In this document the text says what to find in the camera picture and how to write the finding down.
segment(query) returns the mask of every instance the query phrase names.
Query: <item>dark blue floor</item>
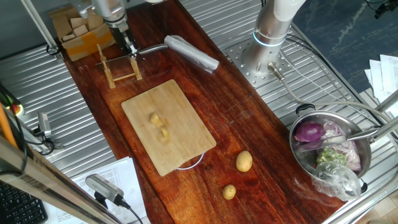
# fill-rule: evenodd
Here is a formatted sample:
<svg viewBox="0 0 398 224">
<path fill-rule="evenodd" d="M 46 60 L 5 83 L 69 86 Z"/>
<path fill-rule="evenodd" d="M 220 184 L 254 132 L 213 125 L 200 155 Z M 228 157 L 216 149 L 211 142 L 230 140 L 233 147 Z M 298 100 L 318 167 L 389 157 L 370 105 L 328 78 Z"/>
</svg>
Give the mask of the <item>dark blue floor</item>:
<svg viewBox="0 0 398 224">
<path fill-rule="evenodd" d="M 370 87 L 369 59 L 398 57 L 398 8 L 375 19 L 363 0 L 307 0 L 294 23 L 358 93 Z"/>
</svg>

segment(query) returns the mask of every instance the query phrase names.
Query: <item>wooden countertop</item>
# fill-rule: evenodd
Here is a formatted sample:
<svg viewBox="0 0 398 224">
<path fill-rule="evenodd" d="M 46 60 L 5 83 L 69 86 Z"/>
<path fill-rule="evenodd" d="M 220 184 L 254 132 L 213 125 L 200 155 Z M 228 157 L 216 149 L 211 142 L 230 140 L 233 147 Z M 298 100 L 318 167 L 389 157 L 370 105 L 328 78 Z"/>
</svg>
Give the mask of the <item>wooden countertop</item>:
<svg viewBox="0 0 398 224">
<path fill-rule="evenodd" d="M 142 49 L 163 43 L 166 35 L 179 35 L 220 61 L 210 75 L 173 50 L 162 50 L 139 58 L 143 80 L 128 78 L 109 89 L 104 72 L 95 66 L 98 54 L 76 62 L 64 54 L 115 156 L 134 159 L 152 223 L 321 223 L 343 205 L 315 191 L 290 151 L 289 131 L 178 1 L 143 4 L 128 10 L 127 17 Z M 103 53 L 107 59 L 122 56 L 116 45 Z M 178 83 L 217 146 L 194 169 L 161 177 L 121 103 L 170 79 Z M 253 166 L 245 173 L 235 166 L 243 150 L 253 156 Z M 232 200 L 222 196 L 228 184 L 236 187 Z"/>
</svg>

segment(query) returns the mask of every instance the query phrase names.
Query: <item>potato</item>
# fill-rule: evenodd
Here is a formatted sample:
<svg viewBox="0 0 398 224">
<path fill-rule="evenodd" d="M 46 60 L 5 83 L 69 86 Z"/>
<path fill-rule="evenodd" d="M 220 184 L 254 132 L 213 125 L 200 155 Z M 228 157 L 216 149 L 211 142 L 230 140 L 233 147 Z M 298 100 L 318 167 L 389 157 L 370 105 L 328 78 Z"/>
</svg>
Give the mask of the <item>potato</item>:
<svg viewBox="0 0 398 224">
<path fill-rule="evenodd" d="M 228 184 L 224 187 L 223 196 L 226 200 L 231 200 L 234 198 L 236 193 L 236 188 L 232 184 Z"/>
<path fill-rule="evenodd" d="M 150 122 L 151 124 L 154 124 L 154 125 L 157 126 L 157 127 L 160 127 L 160 126 L 163 125 L 162 122 L 160 121 L 158 115 L 157 115 L 156 113 L 152 113 L 152 114 L 150 115 L 150 117 L 149 117 L 149 122 Z"/>
<path fill-rule="evenodd" d="M 162 130 L 163 137 L 167 138 L 169 136 L 169 132 L 165 127 L 160 127 L 160 130 Z"/>
<path fill-rule="evenodd" d="M 238 157 L 236 158 L 236 168 L 239 171 L 247 172 L 253 165 L 253 158 L 250 155 L 250 152 L 243 151 L 239 153 Z"/>
</svg>

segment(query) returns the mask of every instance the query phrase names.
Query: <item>red onion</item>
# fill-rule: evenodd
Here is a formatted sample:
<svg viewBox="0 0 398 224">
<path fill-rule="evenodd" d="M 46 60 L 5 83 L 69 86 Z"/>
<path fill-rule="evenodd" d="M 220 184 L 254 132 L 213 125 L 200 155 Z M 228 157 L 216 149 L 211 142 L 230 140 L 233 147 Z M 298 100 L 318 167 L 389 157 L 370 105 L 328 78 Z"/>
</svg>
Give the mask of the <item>red onion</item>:
<svg viewBox="0 0 398 224">
<path fill-rule="evenodd" d="M 300 142 L 314 142 L 322 138 L 323 125 L 314 121 L 306 121 L 297 128 L 294 138 Z"/>
</svg>

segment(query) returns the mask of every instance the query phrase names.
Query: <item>bamboo cutting board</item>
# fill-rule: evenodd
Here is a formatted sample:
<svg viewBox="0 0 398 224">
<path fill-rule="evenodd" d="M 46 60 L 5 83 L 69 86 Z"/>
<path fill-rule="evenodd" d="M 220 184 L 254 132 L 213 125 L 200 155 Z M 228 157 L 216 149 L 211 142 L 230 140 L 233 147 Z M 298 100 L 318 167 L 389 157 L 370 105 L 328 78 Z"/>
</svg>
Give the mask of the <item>bamboo cutting board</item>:
<svg viewBox="0 0 398 224">
<path fill-rule="evenodd" d="M 174 80 L 123 102 L 122 108 L 161 176 L 216 146 Z M 160 125 L 150 122 L 153 114 L 159 117 Z"/>
</svg>

